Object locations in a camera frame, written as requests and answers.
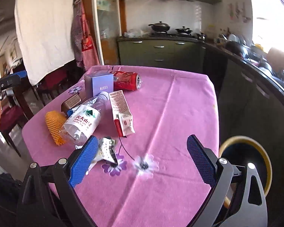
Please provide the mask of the orange foam fruit net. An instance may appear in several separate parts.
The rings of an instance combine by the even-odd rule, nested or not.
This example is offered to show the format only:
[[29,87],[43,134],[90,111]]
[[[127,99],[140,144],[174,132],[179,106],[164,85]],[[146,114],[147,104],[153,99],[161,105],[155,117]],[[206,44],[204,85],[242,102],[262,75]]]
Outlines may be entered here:
[[60,135],[60,129],[66,122],[66,117],[57,111],[47,112],[45,123],[56,145],[63,145],[66,141]]

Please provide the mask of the silver snack wrapper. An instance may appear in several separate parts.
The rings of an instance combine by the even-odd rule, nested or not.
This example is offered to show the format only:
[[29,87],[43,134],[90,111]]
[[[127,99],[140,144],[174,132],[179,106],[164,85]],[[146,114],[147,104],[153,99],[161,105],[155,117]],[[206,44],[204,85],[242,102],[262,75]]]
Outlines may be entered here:
[[115,153],[116,141],[111,137],[103,137],[98,142],[98,151],[95,158],[89,165],[86,175],[89,174],[90,170],[101,160],[105,160],[113,165],[118,165],[117,156]]

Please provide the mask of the brown metal tin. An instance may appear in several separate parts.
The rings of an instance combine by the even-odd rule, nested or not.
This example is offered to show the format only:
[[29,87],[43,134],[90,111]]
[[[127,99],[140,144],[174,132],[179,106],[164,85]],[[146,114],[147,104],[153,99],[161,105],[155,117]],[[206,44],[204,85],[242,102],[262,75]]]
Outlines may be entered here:
[[68,110],[77,107],[82,102],[83,98],[80,93],[75,93],[61,104],[61,112],[67,114]]

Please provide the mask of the clear plastic water bottle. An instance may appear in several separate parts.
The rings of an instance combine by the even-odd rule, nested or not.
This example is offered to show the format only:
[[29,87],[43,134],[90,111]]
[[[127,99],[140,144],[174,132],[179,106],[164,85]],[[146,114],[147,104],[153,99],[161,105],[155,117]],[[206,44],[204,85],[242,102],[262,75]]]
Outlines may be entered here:
[[60,136],[75,145],[83,145],[99,125],[108,100],[109,93],[102,91],[79,105],[60,128]]

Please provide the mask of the purple cardboard box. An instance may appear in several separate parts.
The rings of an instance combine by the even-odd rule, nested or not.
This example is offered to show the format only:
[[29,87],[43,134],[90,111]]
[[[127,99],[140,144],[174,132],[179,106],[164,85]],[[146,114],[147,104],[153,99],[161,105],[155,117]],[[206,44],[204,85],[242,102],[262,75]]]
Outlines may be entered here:
[[97,96],[102,91],[114,91],[114,75],[107,72],[95,72],[84,76],[86,98]]

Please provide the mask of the red white milk carton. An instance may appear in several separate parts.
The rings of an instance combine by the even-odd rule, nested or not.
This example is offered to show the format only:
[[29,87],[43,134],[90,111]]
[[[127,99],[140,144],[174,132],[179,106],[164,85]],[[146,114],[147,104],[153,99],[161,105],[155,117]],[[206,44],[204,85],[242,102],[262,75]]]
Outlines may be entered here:
[[133,115],[122,90],[109,93],[114,124],[119,137],[134,134]]

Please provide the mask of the crushed red soda can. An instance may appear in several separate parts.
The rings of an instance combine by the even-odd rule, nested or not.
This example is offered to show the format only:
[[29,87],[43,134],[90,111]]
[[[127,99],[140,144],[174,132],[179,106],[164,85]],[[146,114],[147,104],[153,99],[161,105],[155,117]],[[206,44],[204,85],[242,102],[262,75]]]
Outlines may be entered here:
[[141,88],[141,76],[136,72],[114,71],[114,91],[136,91]]

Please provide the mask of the yellow rimmed trash bin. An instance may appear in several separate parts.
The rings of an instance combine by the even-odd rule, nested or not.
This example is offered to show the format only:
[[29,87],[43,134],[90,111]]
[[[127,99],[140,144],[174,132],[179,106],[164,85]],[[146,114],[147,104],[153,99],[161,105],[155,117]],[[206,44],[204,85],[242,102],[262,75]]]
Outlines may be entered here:
[[247,136],[228,138],[219,148],[218,155],[237,166],[253,163],[260,176],[265,196],[272,183],[272,164],[265,149],[254,139]]

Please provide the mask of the white hanging cloth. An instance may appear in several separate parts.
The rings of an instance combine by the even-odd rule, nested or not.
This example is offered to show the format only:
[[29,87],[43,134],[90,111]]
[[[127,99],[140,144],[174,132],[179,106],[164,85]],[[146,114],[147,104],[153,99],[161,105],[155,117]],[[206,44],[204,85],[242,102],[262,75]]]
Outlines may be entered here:
[[15,0],[15,25],[31,85],[72,61],[73,0]]

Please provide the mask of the red checkered apron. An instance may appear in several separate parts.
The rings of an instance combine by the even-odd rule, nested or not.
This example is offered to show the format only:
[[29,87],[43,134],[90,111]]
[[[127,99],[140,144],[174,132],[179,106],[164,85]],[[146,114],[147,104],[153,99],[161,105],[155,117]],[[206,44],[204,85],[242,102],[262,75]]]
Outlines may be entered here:
[[86,17],[83,0],[75,0],[73,9],[71,43],[75,61],[78,67],[88,71],[89,68],[99,65],[99,59]]

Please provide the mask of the dark counter cabinets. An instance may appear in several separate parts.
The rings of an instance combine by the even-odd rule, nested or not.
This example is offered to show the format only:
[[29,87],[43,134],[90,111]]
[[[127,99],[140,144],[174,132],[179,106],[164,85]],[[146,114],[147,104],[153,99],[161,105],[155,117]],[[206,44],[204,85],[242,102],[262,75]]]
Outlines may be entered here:
[[204,72],[213,82],[220,122],[220,142],[248,136],[270,157],[269,195],[284,194],[284,88],[242,58],[205,43]]

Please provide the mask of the large black wok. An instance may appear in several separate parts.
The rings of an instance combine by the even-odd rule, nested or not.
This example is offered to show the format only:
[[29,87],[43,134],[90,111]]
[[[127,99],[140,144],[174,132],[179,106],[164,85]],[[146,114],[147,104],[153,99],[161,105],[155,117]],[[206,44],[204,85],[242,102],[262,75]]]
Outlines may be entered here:
[[248,58],[248,50],[246,47],[235,41],[228,41],[224,44],[224,48],[231,53],[240,56],[241,58]]

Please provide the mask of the green base cabinets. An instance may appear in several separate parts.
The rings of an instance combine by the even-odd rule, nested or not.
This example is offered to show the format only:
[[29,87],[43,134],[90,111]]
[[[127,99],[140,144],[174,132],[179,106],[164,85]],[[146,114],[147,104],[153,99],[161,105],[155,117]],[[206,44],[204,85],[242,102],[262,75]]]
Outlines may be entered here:
[[122,65],[146,66],[202,73],[205,47],[188,38],[121,38],[118,41]]

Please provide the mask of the black wok on stove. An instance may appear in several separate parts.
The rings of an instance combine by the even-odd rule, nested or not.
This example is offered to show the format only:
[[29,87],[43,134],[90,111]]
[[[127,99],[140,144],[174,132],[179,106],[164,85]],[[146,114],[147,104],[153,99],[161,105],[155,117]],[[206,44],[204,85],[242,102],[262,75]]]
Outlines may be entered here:
[[170,26],[162,21],[159,21],[155,24],[148,24],[149,27],[155,32],[167,33],[170,30]]

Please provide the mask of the black pan with lid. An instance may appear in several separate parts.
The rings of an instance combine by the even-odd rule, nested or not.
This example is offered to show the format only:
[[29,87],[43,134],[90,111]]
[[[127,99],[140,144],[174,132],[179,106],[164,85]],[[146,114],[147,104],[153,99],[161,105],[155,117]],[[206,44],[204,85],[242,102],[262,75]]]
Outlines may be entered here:
[[190,28],[182,26],[181,28],[176,28],[175,29],[177,31],[178,34],[181,35],[191,35],[191,33],[193,32]]

